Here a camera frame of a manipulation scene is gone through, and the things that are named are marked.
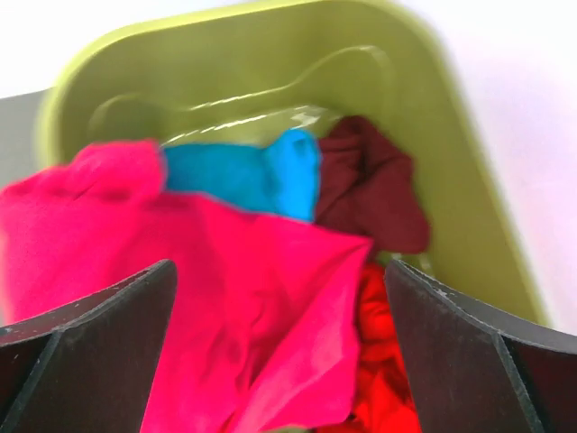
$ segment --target blue cloth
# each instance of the blue cloth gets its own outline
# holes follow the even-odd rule
[[[271,146],[182,144],[164,148],[167,189],[202,191],[255,212],[312,222],[321,153],[315,137],[291,129]]]

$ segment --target olive green container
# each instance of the olive green container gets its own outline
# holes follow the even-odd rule
[[[49,93],[38,153],[47,166],[94,141],[266,144],[296,125],[323,134],[346,114],[369,117],[416,160],[433,240],[413,262],[546,323],[435,40],[383,0],[266,0],[112,32],[71,61]]]

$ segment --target pink cloth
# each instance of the pink cloth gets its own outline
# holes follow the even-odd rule
[[[5,189],[6,315],[41,314],[170,258],[179,287],[142,432],[343,421],[370,242],[163,192],[165,177],[155,143],[109,143]]]

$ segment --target crumpled red fabric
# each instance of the crumpled red fabric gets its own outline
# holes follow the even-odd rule
[[[357,326],[361,357],[351,417],[317,433],[420,433],[407,372],[398,346],[384,283],[384,270],[362,271]]]
[[[356,115],[341,119],[319,147],[323,160],[315,222],[371,237],[374,253],[424,252],[429,224],[413,193],[411,158]]]
[[[179,283],[141,433],[255,433],[346,417],[370,241],[165,192],[165,181],[156,143],[120,142],[5,189],[8,321],[168,258]]]

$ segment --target white background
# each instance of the white background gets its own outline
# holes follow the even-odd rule
[[[554,325],[577,334],[577,6],[398,1],[444,43]],[[49,87],[78,50],[117,27],[233,3],[239,2],[0,2],[0,97]]]

